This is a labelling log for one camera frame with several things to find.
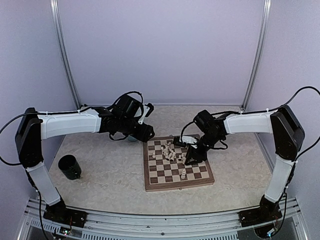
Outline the white chess king piece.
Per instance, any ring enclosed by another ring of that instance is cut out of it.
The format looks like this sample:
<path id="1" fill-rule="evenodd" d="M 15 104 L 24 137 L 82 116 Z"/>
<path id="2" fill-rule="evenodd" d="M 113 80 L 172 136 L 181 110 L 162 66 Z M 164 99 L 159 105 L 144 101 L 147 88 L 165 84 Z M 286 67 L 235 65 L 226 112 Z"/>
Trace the white chess king piece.
<path id="1" fill-rule="evenodd" d="M 180 179 L 181 179 L 182 181 L 184 181 L 184 180 L 187 179 L 187 171 L 186 171 L 186 169 L 183 169 L 183 170 L 181 171 Z"/>

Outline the wooden chess board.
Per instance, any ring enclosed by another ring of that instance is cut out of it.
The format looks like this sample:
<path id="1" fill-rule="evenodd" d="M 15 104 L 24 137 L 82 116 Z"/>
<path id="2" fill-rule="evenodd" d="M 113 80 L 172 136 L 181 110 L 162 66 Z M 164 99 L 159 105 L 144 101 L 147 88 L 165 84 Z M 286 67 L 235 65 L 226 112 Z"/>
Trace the wooden chess board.
<path id="1" fill-rule="evenodd" d="M 211 166 L 207 161 L 185 165 L 185 163 L 165 163 L 163 160 L 149 160 L 148 143 L 158 140 L 172 140 L 174 136 L 154 137 L 143 144 L 143 171 L 146 192 L 181 190 L 213 185 L 215 182 Z M 180 175 L 186 169 L 186 180 Z"/>

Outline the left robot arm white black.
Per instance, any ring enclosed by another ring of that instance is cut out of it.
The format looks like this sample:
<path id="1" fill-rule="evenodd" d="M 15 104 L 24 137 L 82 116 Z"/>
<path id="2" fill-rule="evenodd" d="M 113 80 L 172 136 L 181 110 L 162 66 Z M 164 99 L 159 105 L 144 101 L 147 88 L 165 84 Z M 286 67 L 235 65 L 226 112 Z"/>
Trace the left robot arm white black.
<path id="1" fill-rule="evenodd" d="M 120 133 L 123 138 L 131 136 L 146 143 L 155 135 L 154 128 L 145 123 L 153 110 L 151 103 L 144 104 L 129 95 L 120 96 L 111 106 L 62 112 L 37 111 L 33 107 L 25 110 L 15 134 L 18 159 L 57 221 L 66 222 L 70 211 L 60 203 L 62 197 L 49 175 L 43 142 L 62 141 L 67 135 L 81 133 L 108 133 L 110 138 Z"/>

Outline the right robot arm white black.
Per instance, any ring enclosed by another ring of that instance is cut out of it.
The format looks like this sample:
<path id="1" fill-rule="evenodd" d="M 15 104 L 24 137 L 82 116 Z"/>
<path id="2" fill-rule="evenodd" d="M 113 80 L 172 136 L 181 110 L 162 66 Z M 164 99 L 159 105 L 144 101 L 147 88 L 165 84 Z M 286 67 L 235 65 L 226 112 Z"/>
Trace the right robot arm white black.
<path id="1" fill-rule="evenodd" d="M 298 155 L 305 139 L 305 131 L 288 105 L 256 112 L 200 111 L 192 120 L 202 132 L 199 139 L 180 134 L 178 142 L 187 145 L 186 165 L 208 159 L 208 151 L 223 143 L 228 135 L 254 133 L 269 134 L 273 138 L 275 163 L 271 180 L 262 196 L 256 218 L 266 222 L 276 212 L 276 206 L 289 186 Z"/>

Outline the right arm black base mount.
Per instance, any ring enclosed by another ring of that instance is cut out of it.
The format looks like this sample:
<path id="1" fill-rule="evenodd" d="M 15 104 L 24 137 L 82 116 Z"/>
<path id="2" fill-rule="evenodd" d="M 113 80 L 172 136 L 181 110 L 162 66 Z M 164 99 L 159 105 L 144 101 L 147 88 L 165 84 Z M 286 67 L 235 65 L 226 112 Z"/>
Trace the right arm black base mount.
<path id="1" fill-rule="evenodd" d="M 243 210 L 238 213 L 241 226 L 248 227 L 253 225 L 258 225 L 266 222 L 280 219 L 283 215 L 280 210 L 275 210 L 273 212 L 263 213 L 261 209 L 253 208 L 249 210 Z"/>

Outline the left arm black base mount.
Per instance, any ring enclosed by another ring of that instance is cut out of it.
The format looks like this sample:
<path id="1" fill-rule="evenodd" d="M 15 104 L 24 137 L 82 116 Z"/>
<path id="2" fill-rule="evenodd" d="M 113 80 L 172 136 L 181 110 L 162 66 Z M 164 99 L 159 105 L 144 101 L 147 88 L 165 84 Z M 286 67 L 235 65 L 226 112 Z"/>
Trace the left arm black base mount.
<path id="1" fill-rule="evenodd" d="M 86 223 L 87 213 L 66 207 L 49 206 L 46 208 L 43 217 L 56 223 L 83 228 Z"/>

